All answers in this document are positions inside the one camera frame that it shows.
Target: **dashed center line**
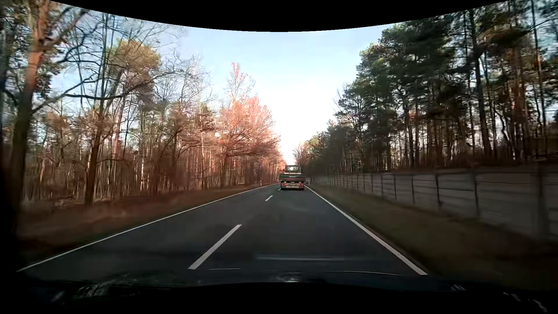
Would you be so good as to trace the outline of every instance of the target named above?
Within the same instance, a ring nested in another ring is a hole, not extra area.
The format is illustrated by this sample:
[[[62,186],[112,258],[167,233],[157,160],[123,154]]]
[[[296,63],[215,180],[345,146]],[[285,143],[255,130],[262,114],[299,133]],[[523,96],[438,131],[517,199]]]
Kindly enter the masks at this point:
[[[221,238],[221,240],[217,241],[211,249],[204,253],[204,255],[200,256],[197,261],[195,261],[188,269],[196,269],[198,268],[210,255],[211,253],[215,252],[215,250],[223,244],[241,225],[237,225],[236,227],[232,228],[225,236]]]

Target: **fence post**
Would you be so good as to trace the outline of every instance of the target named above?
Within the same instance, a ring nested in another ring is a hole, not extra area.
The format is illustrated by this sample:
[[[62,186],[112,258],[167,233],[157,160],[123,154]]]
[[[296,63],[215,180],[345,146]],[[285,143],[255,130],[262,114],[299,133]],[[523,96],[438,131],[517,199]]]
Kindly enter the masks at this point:
[[[440,186],[438,185],[438,169],[434,170],[434,178],[436,178],[436,197],[438,198],[438,210],[441,210],[440,206]]]
[[[413,194],[413,204],[415,204],[415,175],[411,174],[411,193]]]
[[[395,195],[395,201],[397,202],[397,175],[393,174],[393,194]]]
[[[545,202],[545,186],[544,186],[544,178],[547,175],[547,171],[544,171],[545,168],[537,165],[537,198],[538,198],[538,234],[542,239],[546,239],[549,236],[550,232],[550,218],[549,212],[546,210],[546,202]]]
[[[480,218],[480,207],[479,207],[479,196],[477,192],[477,174],[475,172],[475,168],[471,170],[473,176],[473,184],[475,186],[475,215],[477,218]]]

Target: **black border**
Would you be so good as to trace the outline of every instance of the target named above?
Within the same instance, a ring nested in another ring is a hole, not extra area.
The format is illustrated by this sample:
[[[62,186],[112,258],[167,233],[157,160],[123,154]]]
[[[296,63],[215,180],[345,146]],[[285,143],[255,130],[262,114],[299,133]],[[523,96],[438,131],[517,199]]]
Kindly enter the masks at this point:
[[[64,0],[76,7],[140,20],[236,31],[320,31],[418,20],[501,1],[119,2]]]

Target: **forest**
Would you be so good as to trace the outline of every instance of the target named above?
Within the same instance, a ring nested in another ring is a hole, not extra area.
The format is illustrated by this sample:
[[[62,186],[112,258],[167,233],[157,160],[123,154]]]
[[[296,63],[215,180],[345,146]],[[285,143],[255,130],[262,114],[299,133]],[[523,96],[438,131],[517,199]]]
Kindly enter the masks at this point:
[[[280,137],[254,81],[233,63],[213,86],[199,56],[168,49],[184,27],[1,3],[0,158],[14,208],[276,178]]]
[[[508,0],[397,23],[360,52],[310,174],[558,160],[558,1]]]

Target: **solid white edge line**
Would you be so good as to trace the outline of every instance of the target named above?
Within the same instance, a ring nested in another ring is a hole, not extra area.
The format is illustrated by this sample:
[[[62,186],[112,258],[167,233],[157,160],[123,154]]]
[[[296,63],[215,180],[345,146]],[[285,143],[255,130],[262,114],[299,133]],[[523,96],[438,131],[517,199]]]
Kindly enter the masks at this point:
[[[225,236],[221,238],[221,240],[217,241],[204,255],[200,256],[193,264],[188,267],[188,269],[196,269],[198,268],[205,260],[213,253],[215,250],[221,246],[241,225],[236,225],[236,227],[232,228]]]
[[[215,200],[215,201],[211,201],[211,202],[209,202],[209,203],[205,203],[205,204],[203,204],[203,205],[196,206],[196,207],[194,207],[194,208],[190,208],[189,210],[181,211],[181,212],[179,212],[179,213],[175,213],[175,214],[172,214],[172,215],[170,215],[170,216],[166,216],[166,217],[163,217],[163,218],[161,218],[161,219],[157,219],[157,220],[154,220],[154,221],[145,223],[145,224],[143,224],[143,225],[141,225],[141,226],[137,226],[137,227],[134,227],[134,228],[131,228],[131,229],[128,229],[128,230],[119,232],[119,233],[117,233],[117,234],[115,234],[115,235],[111,235],[111,236],[104,237],[104,238],[102,238],[102,239],[100,239],[100,240],[93,241],[93,242],[91,242],[91,243],[87,243],[87,244],[82,245],[82,246],[80,246],[80,247],[78,247],[78,248],[69,250],[69,251],[64,252],[64,253],[60,253],[60,254],[58,254],[58,255],[54,255],[54,256],[52,256],[52,257],[49,257],[49,258],[44,259],[44,260],[42,260],[42,261],[38,261],[37,263],[31,264],[31,265],[29,265],[29,266],[25,266],[25,267],[23,267],[23,268],[21,268],[21,269],[19,269],[19,270],[16,270],[16,273],[17,273],[17,272],[21,272],[22,270],[26,270],[26,269],[28,269],[28,268],[31,268],[31,267],[33,267],[33,266],[40,265],[40,264],[45,263],[45,262],[47,262],[47,261],[49,261],[49,260],[53,260],[53,259],[55,259],[55,258],[59,258],[59,257],[61,257],[61,256],[63,256],[63,255],[68,254],[68,253],[72,253],[73,251],[77,251],[77,250],[79,250],[79,249],[85,248],[85,247],[87,247],[87,246],[89,246],[89,245],[93,245],[93,244],[99,243],[99,242],[101,242],[101,241],[108,240],[108,239],[110,239],[111,237],[115,237],[115,236],[118,236],[118,235],[121,235],[121,234],[125,234],[125,233],[128,232],[128,231],[132,231],[132,230],[135,230],[135,229],[138,229],[138,228],[141,228],[141,227],[145,227],[145,226],[150,225],[150,224],[152,224],[152,223],[154,223],[154,222],[161,221],[161,220],[170,218],[170,217],[172,217],[172,216],[180,215],[180,214],[185,213],[185,212],[187,212],[187,211],[191,211],[191,210],[194,210],[194,209],[196,209],[196,208],[199,208],[199,207],[202,207],[202,206],[205,206],[205,205],[209,205],[209,204],[211,204],[211,203],[219,202],[219,201],[221,201],[221,200],[223,200],[223,199],[226,199],[226,198],[229,198],[229,197],[233,197],[233,196],[237,196],[237,195],[242,194],[242,193],[246,193],[246,192],[250,192],[250,191],[253,191],[253,190],[257,190],[257,189],[269,187],[270,185],[274,185],[274,184],[276,184],[276,183],[264,185],[263,187],[258,187],[258,188],[251,189],[251,190],[247,190],[247,191],[240,192],[240,193],[237,193],[237,194],[229,195],[229,196],[227,196],[227,197],[223,197],[223,198],[217,199],[217,200]]]
[[[387,244],[384,240],[380,239],[377,235],[375,235],[374,233],[372,233],[370,230],[366,229],[366,227],[364,227],[362,224],[360,224],[358,221],[356,221],[355,219],[353,219],[351,216],[347,215],[344,211],[340,210],[339,208],[337,208],[337,206],[333,205],[330,201],[328,201],[327,199],[323,198],[321,195],[319,195],[318,193],[316,193],[314,190],[312,190],[311,188],[308,188],[309,190],[311,190],[314,194],[316,194],[317,196],[319,196],[321,199],[323,199],[324,201],[326,201],[328,204],[330,204],[333,208],[335,208],[338,212],[340,212],[341,214],[343,214],[343,216],[345,216],[348,220],[351,220],[355,225],[357,225],[359,228],[361,228],[364,232],[366,232],[369,236],[371,236],[374,240],[376,240],[378,243],[380,243],[381,245],[383,245],[384,248],[388,249],[391,253],[393,253],[395,256],[397,256],[400,260],[403,261],[403,263],[407,264],[407,266],[409,266],[412,270],[414,270],[417,274],[419,275],[428,275],[424,270],[420,269],[417,265],[415,265],[415,263],[411,262],[408,258],[406,258],[405,256],[403,256],[401,253],[399,253],[399,251],[397,251],[396,249],[394,249],[392,246],[390,246],[389,244]]]

